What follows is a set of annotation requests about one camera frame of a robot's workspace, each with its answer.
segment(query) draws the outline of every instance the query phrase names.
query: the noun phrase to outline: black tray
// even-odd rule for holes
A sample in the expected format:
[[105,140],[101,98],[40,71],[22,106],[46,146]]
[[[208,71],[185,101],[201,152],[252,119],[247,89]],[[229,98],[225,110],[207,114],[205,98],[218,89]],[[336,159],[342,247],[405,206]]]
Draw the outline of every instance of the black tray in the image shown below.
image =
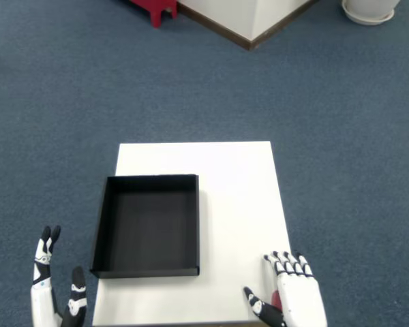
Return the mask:
[[90,271],[99,278],[199,275],[198,176],[108,177]]

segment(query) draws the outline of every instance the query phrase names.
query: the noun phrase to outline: white flower pot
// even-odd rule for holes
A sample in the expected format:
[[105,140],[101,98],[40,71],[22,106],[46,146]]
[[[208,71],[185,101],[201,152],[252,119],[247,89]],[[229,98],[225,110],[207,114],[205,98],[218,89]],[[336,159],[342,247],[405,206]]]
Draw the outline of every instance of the white flower pot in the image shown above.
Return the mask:
[[360,24],[378,25],[394,16],[400,0],[343,0],[347,16]]

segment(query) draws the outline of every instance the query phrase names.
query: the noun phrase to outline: white wall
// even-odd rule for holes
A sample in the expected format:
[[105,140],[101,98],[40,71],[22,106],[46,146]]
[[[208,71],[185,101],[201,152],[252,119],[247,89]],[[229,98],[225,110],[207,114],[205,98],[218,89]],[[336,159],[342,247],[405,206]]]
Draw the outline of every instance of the white wall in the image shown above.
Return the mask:
[[179,0],[183,5],[253,40],[308,0]]
[[252,40],[258,0],[179,0],[179,2]]
[[258,0],[252,30],[252,39],[264,33],[308,0]]

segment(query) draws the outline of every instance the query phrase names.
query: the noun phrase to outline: white pot base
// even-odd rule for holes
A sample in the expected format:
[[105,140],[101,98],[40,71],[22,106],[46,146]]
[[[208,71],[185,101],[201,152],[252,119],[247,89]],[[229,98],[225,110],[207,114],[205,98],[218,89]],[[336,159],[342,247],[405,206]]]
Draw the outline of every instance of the white pot base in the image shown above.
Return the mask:
[[349,17],[349,19],[351,19],[353,22],[356,22],[361,25],[368,25],[368,26],[380,25],[392,19],[392,17],[394,17],[394,14],[395,14],[395,10],[393,9],[392,12],[387,14],[384,18],[381,18],[381,19],[366,18],[366,17],[355,15],[352,12],[349,12],[346,4],[347,4],[347,0],[342,0],[342,8],[344,9],[347,17]]

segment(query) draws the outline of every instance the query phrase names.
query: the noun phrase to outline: red object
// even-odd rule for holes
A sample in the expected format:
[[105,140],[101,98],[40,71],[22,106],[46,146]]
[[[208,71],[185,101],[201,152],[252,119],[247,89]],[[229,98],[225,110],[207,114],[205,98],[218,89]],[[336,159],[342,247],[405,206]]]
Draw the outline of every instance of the red object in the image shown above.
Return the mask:
[[177,0],[130,0],[150,12],[151,24],[156,29],[161,26],[161,14],[165,9],[171,9],[171,16],[177,17]]
[[279,291],[274,291],[271,297],[271,304],[282,311],[282,302],[280,300]]

